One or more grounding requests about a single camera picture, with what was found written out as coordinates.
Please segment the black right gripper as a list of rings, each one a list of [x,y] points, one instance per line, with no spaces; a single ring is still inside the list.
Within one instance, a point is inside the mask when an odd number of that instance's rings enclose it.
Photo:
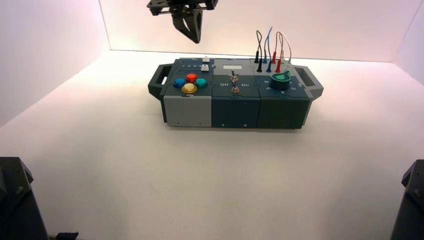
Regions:
[[[171,14],[174,27],[194,43],[201,41],[203,11],[214,10],[218,0],[150,0],[153,16]]]

